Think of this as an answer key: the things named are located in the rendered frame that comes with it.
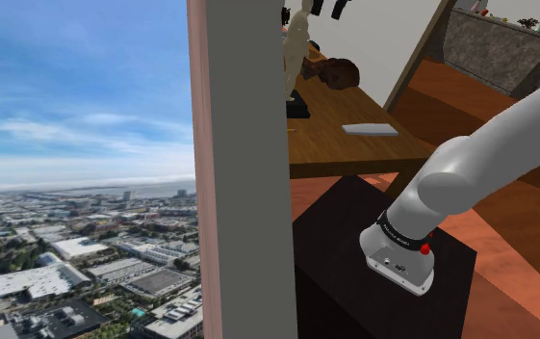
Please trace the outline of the black robot stand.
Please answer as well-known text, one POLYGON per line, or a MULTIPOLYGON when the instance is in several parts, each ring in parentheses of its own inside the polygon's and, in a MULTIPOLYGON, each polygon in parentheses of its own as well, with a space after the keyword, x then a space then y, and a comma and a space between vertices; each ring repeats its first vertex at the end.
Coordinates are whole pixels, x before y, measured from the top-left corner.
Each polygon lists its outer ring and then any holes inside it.
POLYGON ((420 297, 370 269, 359 235, 391 200, 339 179, 293 223, 299 339, 461 339, 476 252, 433 232, 435 277, 420 297))

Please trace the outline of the grey stone sideboard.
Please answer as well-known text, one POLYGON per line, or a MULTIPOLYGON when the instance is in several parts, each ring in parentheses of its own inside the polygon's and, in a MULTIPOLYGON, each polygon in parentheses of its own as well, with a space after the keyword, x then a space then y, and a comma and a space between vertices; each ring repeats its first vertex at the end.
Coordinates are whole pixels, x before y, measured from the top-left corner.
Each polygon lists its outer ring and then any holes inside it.
POLYGON ((540 33, 453 9, 443 53, 445 64, 506 96, 540 87, 540 33))

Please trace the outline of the brown lumpy object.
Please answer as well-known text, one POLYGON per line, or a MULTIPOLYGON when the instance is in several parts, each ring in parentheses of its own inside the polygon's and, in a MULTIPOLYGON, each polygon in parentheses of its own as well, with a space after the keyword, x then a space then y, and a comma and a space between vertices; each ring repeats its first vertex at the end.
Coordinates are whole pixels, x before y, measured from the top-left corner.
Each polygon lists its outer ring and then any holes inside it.
POLYGON ((332 90, 345 90, 360 84, 359 69, 349 59, 329 58, 317 62, 304 59, 300 73, 304 80, 318 76, 332 90))

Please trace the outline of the wooden table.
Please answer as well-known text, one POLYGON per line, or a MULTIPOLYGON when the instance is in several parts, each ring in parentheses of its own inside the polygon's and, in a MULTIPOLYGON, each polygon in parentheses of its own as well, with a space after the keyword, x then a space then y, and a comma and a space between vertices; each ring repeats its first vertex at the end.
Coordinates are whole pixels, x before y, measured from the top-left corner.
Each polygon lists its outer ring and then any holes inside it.
POLYGON ((292 179, 392 173, 386 189, 395 198, 430 155, 392 116, 361 89, 334 91, 319 78, 296 79, 296 90, 308 106, 307 119, 288 119, 290 177, 292 179), (348 135, 345 124, 389 123, 393 137, 348 135))

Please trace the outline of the grey flat tablet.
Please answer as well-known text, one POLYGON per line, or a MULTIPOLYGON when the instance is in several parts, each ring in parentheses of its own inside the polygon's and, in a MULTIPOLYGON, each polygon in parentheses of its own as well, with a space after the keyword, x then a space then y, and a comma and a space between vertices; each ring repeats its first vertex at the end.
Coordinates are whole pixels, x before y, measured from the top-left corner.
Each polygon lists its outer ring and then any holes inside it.
POLYGON ((393 137, 399 134, 389 123, 345 124, 342 128, 348 135, 356 136, 393 137))

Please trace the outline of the black flat block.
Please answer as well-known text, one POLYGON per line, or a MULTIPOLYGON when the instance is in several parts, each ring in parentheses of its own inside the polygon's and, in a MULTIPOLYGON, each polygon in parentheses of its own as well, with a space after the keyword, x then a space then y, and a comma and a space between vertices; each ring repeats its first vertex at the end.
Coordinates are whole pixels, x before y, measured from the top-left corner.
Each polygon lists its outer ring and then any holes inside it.
POLYGON ((287 118, 309 118, 308 106, 298 91, 293 90, 291 97, 294 100, 286 102, 287 118))

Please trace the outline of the beige human figure statue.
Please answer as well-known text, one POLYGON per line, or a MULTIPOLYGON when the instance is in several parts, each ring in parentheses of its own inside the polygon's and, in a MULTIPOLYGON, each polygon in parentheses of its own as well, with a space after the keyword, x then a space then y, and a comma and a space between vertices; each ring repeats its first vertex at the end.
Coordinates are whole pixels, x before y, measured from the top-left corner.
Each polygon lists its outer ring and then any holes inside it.
POLYGON ((303 59, 309 55, 308 16, 312 10, 314 0, 301 0, 301 9, 290 20, 287 36, 283 42, 285 99, 294 101, 292 92, 296 84, 296 77, 300 73, 303 59))

